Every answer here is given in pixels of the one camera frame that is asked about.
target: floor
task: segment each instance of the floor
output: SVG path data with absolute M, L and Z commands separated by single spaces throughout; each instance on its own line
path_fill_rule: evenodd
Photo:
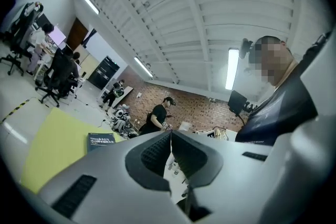
M 5 57 L 8 53 L 9 48 L 0 42 L 0 57 Z M 30 144 L 56 104 L 50 98 L 45 100 L 45 105 L 41 104 L 38 98 L 43 96 L 43 92 L 35 91 L 33 78 L 26 73 L 22 77 L 17 70 L 9 76 L 9 69 L 6 62 L 0 63 L 0 120 L 30 99 L 0 125 L 1 154 L 13 178 L 19 182 Z M 98 88 L 86 81 L 77 91 L 77 99 L 73 99 L 69 105 L 68 100 L 61 99 L 59 108 L 79 120 L 100 126 L 105 119 L 105 112 L 98 107 L 96 98 L 99 93 Z

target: black cap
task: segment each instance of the black cap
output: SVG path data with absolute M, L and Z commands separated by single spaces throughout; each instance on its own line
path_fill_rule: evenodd
M 166 101 L 166 100 L 167 100 L 167 101 L 170 101 L 170 104 L 171 104 L 171 105 L 176 105 L 176 103 L 174 102 L 173 98 L 171 98 L 171 97 L 166 97 L 165 99 L 163 99 L 163 102 Z

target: ceiling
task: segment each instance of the ceiling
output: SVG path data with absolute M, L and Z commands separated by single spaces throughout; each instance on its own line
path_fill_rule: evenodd
M 107 42 L 147 65 L 151 82 L 223 100 L 230 94 L 225 90 L 228 50 L 239 48 L 243 38 L 277 36 L 301 59 L 334 22 L 326 0 L 92 1 L 122 41 Z M 234 89 L 258 101 L 268 86 L 247 68 L 240 60 Z

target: warning tape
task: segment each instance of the warning tape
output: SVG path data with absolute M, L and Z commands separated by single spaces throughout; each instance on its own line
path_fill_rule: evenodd
M 3 122 L 10 116 L 13 115 L 15 111 L 18 111 L 20 108 L 22 108 L 26 103 L 28 103 L 30 101 L 30 99 L 27 99 L 26 101 L 24 101 L 23 103 L 21 103 L 19 106 L 17 106 L 10 114 L 8 114 L 7 116 L 4 117 L 4 119 L 0 122 L 0 124 L 3 124 Z

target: brick wall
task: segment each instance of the brick wall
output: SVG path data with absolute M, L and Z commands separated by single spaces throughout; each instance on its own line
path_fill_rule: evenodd
M 227 102 L 216 100 L 209 102 L 204 96 L 175 90 L 143 81 L 129 66 L 118 78 L 125 80 L 125 87 L 134 88 L 123 100 L 122 103 L 130 106 L 131 122 L 140 120 L 140 126 L 145 123 L 146 116 L 153 108 L 162 103 L 165 97 L 172 97 L 176 106 L 167 109 L 167 114 L 172 118 L 166 119 L 167 123 L 178 129 L 182 121 L 192 124 L 191 130 L 212 129 L 215 126 L 238 132 L 242 126 L 239 118 L 229 110 Z

